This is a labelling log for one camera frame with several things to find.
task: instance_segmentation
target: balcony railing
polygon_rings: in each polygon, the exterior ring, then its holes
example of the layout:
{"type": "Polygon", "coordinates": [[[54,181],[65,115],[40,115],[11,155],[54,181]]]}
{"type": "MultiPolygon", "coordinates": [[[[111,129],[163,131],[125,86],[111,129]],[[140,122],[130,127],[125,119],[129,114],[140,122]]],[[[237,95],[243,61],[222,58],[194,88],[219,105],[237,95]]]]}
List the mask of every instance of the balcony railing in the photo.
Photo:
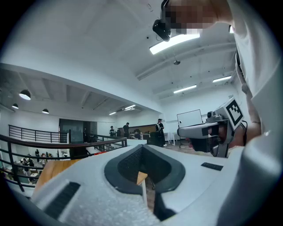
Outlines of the balcony railing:
{"type": "Polygon", "coordinates": [[[102,139],[104,140],[104,138],[111,138],[112,140],[107,140],[107,141],[100,141],[100,142],[93,142],[93,143],[80,143],[80,144],[52,144],[52,143],[37,143],[37,142],[27,142],[27,141],[23,141],[23,140],[19,140],[19,139],[14,139],[11,137],[7,137],[4,135],[0,135],[0,140],[7,142],[8,145],[8,150],[4,150],[2,148],[0,148],[0,151],[3,153],[7,153],[9,155],[9,160],[10,161],[6,161],[3,159],[0,159],[1,162],[9,164],[12,166],[12,170],[7,170],[7,169],[1,169],[1,171],[12,175],[13,180],[7,179],[5,178],[5,180],[7,182],[19,185],[20,189],[22,192],[24,192],[24,188],[23,187],[32,187],[34,188],[35,185],[31,185],[31,184],[22,184],[21,181],[19,180],[19,177],[24,177],[24,178],[28,178],[28,179],[38,179],[39,177],[30,177],[30,176],[25,176],[25,175],[21,175],[18,174],[19,168],[28,168],[28,169],[35,169],[35,170],[43,170],[43,167],[35,167],[35,166],[22,166],[19,164],[14,163],[13,160],[13,155],[14,156],[20,156],[20,157],[24,157],[24,158],[31,158],[31,159],[46,159],[46,160],[65,160],[65,159],[81,159],[81,158],[86,158],[89,156],[93,156],[96,154],[101,154],[104,152],[108,152],[108,151],[112,151],[114,149],[118,149],[121,147],[126,147],[127,146],[127,139],[126,137],[108,137],[108,136],[100,136],[100,135],[96,135],[96,137],[102,137],[102,139]],[[76,156],[76,157],[38,157],[38,156],[30,156],[30,155],[24,155],[24,154],[18,154],[18,153],[13,153],[12,152],[12,148],[11,148],[11,144],[17,144],[17,145],[22,145],[22,146],[26,146],[26,147],[35,147],[35,148],[47,148],[47,149],[72,149],[72,148],[87,148],[87,147],[94,147],[97,149],[103,149],[103,152],[99,152],[99,153],[93,153],[93,154],[85,154],[85,155],[80,155],[80,156],[76,156]],[[107,146],[109,147],[110,144],[114,144],[117,146],[120,146],[118,148],[110,148],[110,150],[107,150],[107,146]]]}
{"type": "Polygon", "coordinates": [[[68,143],[68,133],[33,130],[9,125],[9,136],[24,140],[50,143],[68,143]]]}

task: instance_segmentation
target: person in dark clothing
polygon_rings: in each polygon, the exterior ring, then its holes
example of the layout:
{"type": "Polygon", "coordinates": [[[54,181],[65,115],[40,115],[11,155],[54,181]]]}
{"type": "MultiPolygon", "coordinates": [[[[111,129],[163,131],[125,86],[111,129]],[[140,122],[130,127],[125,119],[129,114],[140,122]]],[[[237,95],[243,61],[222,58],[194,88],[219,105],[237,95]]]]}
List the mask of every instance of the person in dark clothing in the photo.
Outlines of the person in dark clothing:
{"type": "Polygon", "coordinates": [[[38,149],[36,149],[36,151],[35,151],[35,156],[39,157],[39,150],[38,149]]]}
{"type": "Polygon", "coordinates": [[[118,129],[116,132],[117,137],[121,137],[121,131],[118,129]]]}
{"type": "Polygon", "coordinates": [[[126,123],[126,125],[123,126],[123,130],[124,130],[124,137],[129,139],[129,123],[128,122],[126,123]]]}
{"type": "Polygon", "coordinates": [[[84,143],[86,143],[87,141],[88,141],[88,136],[87,136],[87,129],[86,128],[84,128],[84,143]]]}
{"type": "Polygon", "coordinates": [[[110,134],[110,136],[115,136],[115,135],[116,135],[116,132],[115,132],[115,130],[113,129],[113,126],[111,126],[111,129],[110,129],[110,131],[109,131],[109,134],[110,134]]]}
{"type": "Polygon", "coordinates": [[[34,162],[31,160],[31,158],[28,160],[30,166],[34,167],[34,162]]]}
{"type": "MultiPolygon", "coordinates": [[[[23,166],[28,166],[27,160],[24,158],[23,159],[23,166]]],[[[30,177],[31,176],[31,172],[29,168],[24,167],[24,173],[26,176],[30,177]]]]}
{"type": "Polygon", "coordinates": [[[164,132],[163,132],[164,125],[161,122],[162,122],[162,119],[159,118],[158,123],[155,125],[155,129],[156,129],[156,132],[160,133],[160,136],[161,136],[161,139],[162,139],[162,145],[165,147],[165,146],[167,146],[167,144],[165,144],[165,136],[164,136],[164,132]]]}
{"type": "Polygon", "coordinates": [[[134,139],[141,139],[141,131],[139,129],[134,130],[134,139]]]}

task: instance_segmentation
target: person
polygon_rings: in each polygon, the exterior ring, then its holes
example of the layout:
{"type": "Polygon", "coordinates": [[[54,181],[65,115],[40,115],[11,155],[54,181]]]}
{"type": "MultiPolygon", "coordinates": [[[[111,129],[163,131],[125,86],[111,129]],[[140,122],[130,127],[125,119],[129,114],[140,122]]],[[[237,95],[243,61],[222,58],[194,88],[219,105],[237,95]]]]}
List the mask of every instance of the person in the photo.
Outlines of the person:
{"type": "Polygon", "coordinates": [[[124,137],[129,138],[129,123],[127,122],[126,125],[123,126],[124,130],[124,137]]]}
{"type": "MultiPolygon", "coordinates": [[[[229,24],[234,31],[238,50],[236,71],[242,84],[242,91],[246,94],[252,124],[248,126],[245,142],[244,129],[239,126],[235,130],[230,147],[243,146],[254,137],[260,136],[262,129],[265,131],[280,129],[279,124],[273,123],[274,116],[278,118],[280,116],[279,106],[270,106],[269,100],[272,99],[271,95],[274,100],[279,98],[275,90],[276,88],[279,90],[282,81],[280,77],[282,52],[269,29],[253,9],[244,1],[170,0],[165,10],[171,15],[171,21],[174,21],[170,24],[171,28],[203,29],[223,22],[229,24]],[[272,108],[269,112],[272,112],[273,117],[266,114],[266,109],[262,106],[272,108]]],[[[226,139],[225,128],[219,127],[218,132],[221,139],[226,139]]]]}
{"type": "Polygon", "coordinates": [[[87,129],[84,128],[84,143],[87,142],[88,139],[87,139],[87,129]]]}
{"type": "Polygon", "coordinates": [[[117,129],[116,135],[117,137],[121,137],[121,131],[119,129],[117,129]]]}
{"type": "MultiPolygon", "coordinates": [[[[23,159],[23,166],[28,166],[27,160],[24,158],[23,159]]],[[[30,177],[31,176],[31,172],[29,168],[24,167],[24,173],[26,176],[30,177]]]]}
{"type": "MultiPolygon", "coordinates": [[[[48,157],[48,152],[46,152],[46,157],[48,157]]],[[[46,162],[48,162],[47,159],[46,159],[46,162]]]]}
{"type": "Polygon", "coordinates": [[[141,131],[139,129],[134,130],[134,136],[132,136],[133,139],[141,139],[141,131]]]}
{"type": "Polygon", "coordinates": [[[53,158],[53,155],[51,153],[48,154],[49,158],[53,158]]]}
{"type": "Polygon", "coordinates": [[[160,136],[161,136],[161,144],[165,147],[167,146],[167,144],[165,144],[165,136],[164,136],[164,125],[162,124],[162,119],[159,118],[158,119],[158,123],[155,125],[155,129],[156,129],[156,132],[159,132],[160,133],[160,136]]]}
{"type": "Polygon", "coordinates": [[[110,131],[109,131],[110,136],[115,136],[115,135],[116,135],[116,132],[115,132],[115,130],[113,129],[113,125],[112,125],[110,128],[111,128],[110,131]]]}
{"type": "Polygon", "coordinates": [[[34,162],[32,161],[31,158],[28,159],[28,162],[29,162],[30,166],[34,167],[34,162]]]}
{"type": "Polygon", "coordinates": [[[42,164],[42,167],[44,168],[45,167],[45,159],[41,159],[41,164],[42,164]]]}
{"type": "Polygon", "coordinates": [[[35,151],[35,156],[39,157],[39,150],[38,149],[36,149],[36,151],[35,151]]]}

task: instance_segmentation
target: wooden board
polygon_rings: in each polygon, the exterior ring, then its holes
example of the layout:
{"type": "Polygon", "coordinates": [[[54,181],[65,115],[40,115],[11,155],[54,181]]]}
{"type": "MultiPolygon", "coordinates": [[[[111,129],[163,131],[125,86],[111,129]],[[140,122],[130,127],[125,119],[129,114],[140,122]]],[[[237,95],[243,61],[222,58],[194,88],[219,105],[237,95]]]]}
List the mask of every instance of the wooden board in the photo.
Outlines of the wooden board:
{"type": "MultiPolygon", "coordinates": [[[[38,182],[36,183],[34,192],[38,191],[51,178],[57,176],[60,172],[63,172],[65,169],[67,169],[79,160],[80,159],[68,161],[48,161],[38,179],[38,182]]],[[[140,185],[142,181],[146,178],[147,174],[138,172],[137,185],[140,185]]]]}
{"type": "Polygon", "coordinates": [[[146,173],[138,172],[137,185],[140,185],[147,178],[146,173]]]}

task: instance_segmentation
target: person in white shirt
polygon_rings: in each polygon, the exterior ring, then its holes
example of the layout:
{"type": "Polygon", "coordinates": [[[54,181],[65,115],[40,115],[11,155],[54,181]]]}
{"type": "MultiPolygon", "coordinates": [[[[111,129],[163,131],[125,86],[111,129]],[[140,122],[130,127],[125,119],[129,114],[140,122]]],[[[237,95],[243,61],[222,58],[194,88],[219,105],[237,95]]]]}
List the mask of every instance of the person in white shirt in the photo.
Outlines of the person in white shirt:
{"type": "MultiPolygon", "coordinates": [[[[166,11],[171,28],[204,29],[218,22],[232,26],[238,50],[236,70],[252,122],[246,142],[262,132],[281,130],[276,119],[282,112],[282,52],[260,16],[242,0],[169,0],[166,11]]],[[[219,135],[226,135],[223,128],[219,135]]],[[[230,147],[243,146],[243,137],[244,130],[238,127],[230,147]]]]}
{"type": "Polygon", "coordinates": [[[42,164],[42,167],[44,168],[44,167],[45,167],[45,164],[46,164],[45,159],[41,159],[41,164],[42,164]]]}

